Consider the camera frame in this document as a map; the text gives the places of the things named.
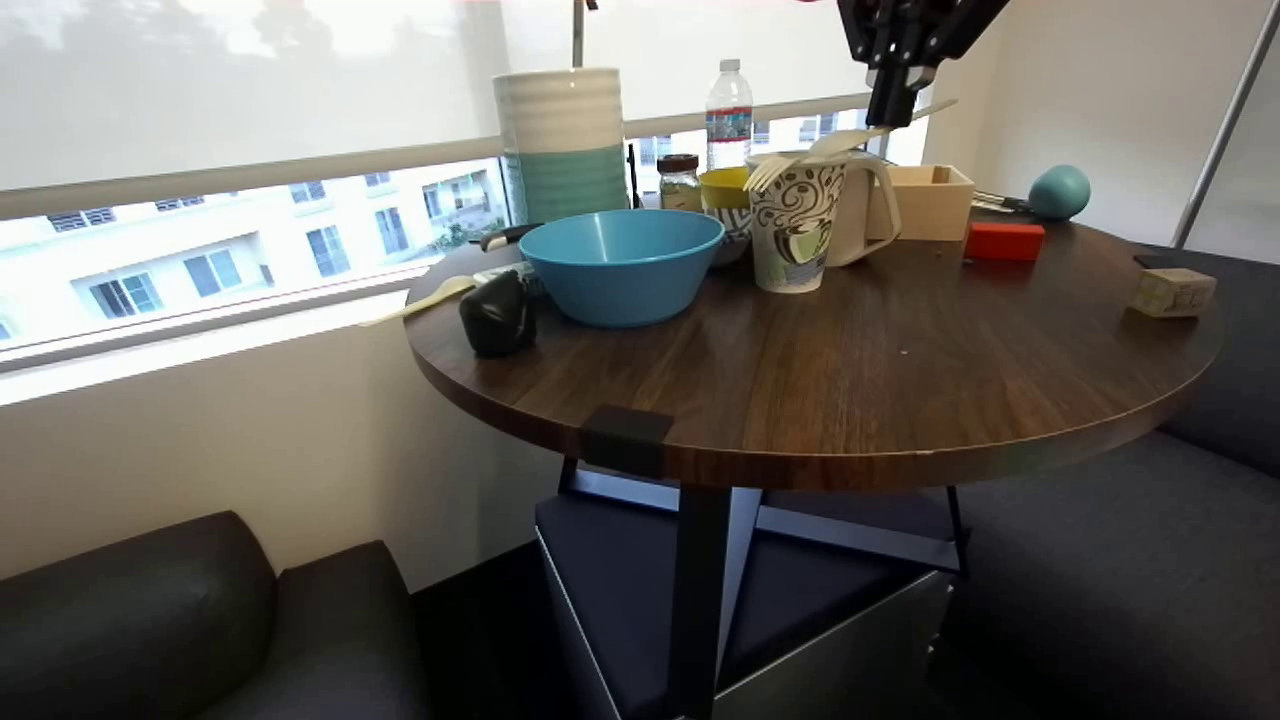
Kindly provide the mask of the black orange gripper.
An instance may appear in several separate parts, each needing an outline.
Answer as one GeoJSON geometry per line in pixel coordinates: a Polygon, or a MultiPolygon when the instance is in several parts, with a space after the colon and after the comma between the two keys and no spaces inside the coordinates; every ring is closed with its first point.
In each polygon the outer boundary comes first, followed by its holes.
{"type": "Polygon", "coordinates": [[[959,61],[1006,0],[837,0],[849,50],[866,62],[866,124],[894,126],[913,66],[959,61]]]}

